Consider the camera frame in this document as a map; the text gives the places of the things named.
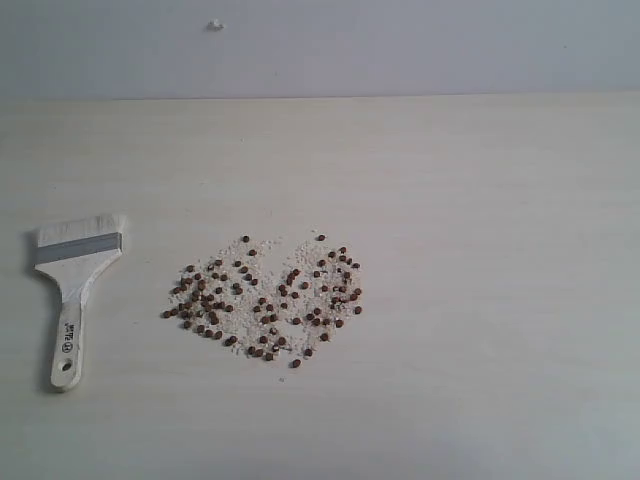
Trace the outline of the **white paint brush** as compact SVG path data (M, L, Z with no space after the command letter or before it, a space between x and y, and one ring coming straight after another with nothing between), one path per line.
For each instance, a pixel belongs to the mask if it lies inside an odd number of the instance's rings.
M34 269L56 285L61 301L50 385L75 388L82 377L85 307L96 279L123 254L126 217L101 214L36 231Z

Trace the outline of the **red beans and rice pile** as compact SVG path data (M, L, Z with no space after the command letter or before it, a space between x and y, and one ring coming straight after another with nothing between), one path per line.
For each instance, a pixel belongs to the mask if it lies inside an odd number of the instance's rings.
M280 274L268 271L274 248L243 235L219 253L186 264L160 316L246 358L291 369L314 357L363 313L362 265L323 233L296 247Z

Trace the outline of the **white blob on wall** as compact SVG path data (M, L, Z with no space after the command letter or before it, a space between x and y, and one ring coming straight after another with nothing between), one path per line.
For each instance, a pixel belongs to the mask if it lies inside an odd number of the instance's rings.
M206 25L207 31L218 32L225 28L225 25L218 19L213 19Z

